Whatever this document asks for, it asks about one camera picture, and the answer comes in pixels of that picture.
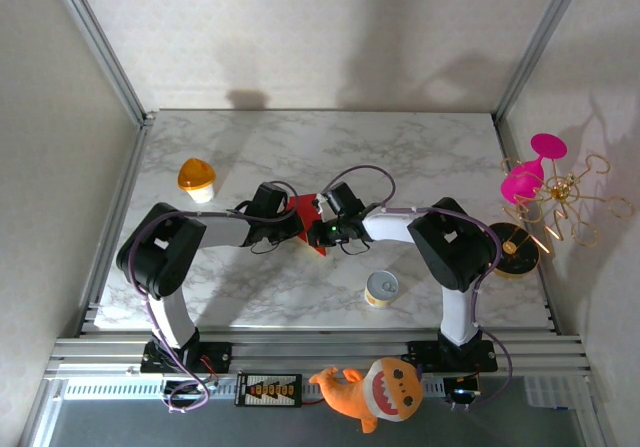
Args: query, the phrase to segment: orange lid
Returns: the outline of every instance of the orange lid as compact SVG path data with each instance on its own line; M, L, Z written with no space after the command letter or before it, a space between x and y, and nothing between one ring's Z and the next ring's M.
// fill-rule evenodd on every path
M187 160L178 174L178 186L183 190L202 189L213 184L216 172L204 160L191 158Z

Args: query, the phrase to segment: marble table surface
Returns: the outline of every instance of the marble table surface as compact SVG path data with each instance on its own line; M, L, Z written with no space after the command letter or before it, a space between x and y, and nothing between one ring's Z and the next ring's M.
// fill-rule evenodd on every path
M338 172L370 163L397 181L389 206L426 206L450 196L487 224L508 220L499 194L501 153L488 114L161 111L118 248L156 202L198 210L176 182L190 157L207 160L218 173L216 196L201 210L232 208L266 180L286 180L301 194L318 192ZM346 180L365 204L389 192L386 179L374 171L354 172ZM364 300L365 282L376 270L389 270L399 280L401 295L387 309ZM183 286L200 327L435 328L442 317L441 287L418 250L390 241L375 242L358 256L333 248L322 257L299 239L265 255L201 249ZM549 326L535 273L519 280L492 274L478 312L487 327ZM149 328L138 296L115 265L95 325Z

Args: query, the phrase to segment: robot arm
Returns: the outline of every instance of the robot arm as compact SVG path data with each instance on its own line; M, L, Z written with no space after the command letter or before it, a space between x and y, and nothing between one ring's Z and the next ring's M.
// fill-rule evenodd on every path
M248 247L263 238L277 243L295 237L304 226L297 215L286 216L287 210L280 212L286 199L284 190L265 182L253 200L241 204L246 207L244 214L263 219L283 217L282 221L177 216L158 224L140 243L134 265L135 277L148 292L149 306L167 343L181 354L186 364L190 363L190 357L196 358L190 356L189 350L191 346L197 350L199 334L189 317L182 283L197 250L222 245ZM134 240L154 219L170 212L176 212L176 209L169 204L156 204L124 243L116 264L125 274Z
M373 241L395 240L414 244L424 241L415 224L419 224L419 214L387 214L376 212L363 220L363 226ZM434 258L427 260L429 269L437 269ZM442 286L442 322L440 332L456 347L470 342L478 333L478 327L471 321L471 293L469 285L460 285L462 289Z
M454 357L467 356L481 340L472 322L471 286L494 260L493 241L476 225L441 213L387 213L375 206L365 208L345 183L323 196L335 217L316 221L309 232L309 243L325 247L350 239L414 243L442 285L441 344ZM433 207L465 214L450 198Z
M443 319L440 326L440 367L469 371L482 333L472 323L472 283L488 268L495 246L475 225L439 213L426 215L386 213L376 205L369 207L351 189L340 183L320 197L333 211L333 218L315 221L307 232L314 247L335 246L350 239L394 240L414 243L427 267L442 285ZM197 363L199 333L187 312L181 285L199 248L229 245L247 247L268 238L281 242L303 232L298 215L280 212L286 192L263 183L252 201L243 202L251 220L233 217L176 216L158 224L138 247L133 270L137 281L148 292L149 305L168 345L187 366ZM434 207L464 214L450 198ZM128 272L129 253L134 240L154 219L175 211L168 204L156 204L117 256L117 265ZM261 219L276 219L261 222Z

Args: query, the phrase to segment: black round base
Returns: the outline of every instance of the black round base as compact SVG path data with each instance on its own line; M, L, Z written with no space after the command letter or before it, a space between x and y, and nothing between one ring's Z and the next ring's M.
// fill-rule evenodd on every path
M516 224L498 222L490 226L502 242L502 259L495 272L505 277L522 277L538 266L540 251L529 233ZM509 241L515 252L505 251Z

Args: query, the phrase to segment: orange plush toy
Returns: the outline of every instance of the orange plush toy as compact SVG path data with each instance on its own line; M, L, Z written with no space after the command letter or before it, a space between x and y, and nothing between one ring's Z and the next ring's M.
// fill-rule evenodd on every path
M378 418L400 422L411 417L422 402L423 387L415 367L393 357L376 360L366 377L357 369L344 369L348 384L338 382L335 367L311 377L320 384L332 409L362 421L362 431L376 430Z

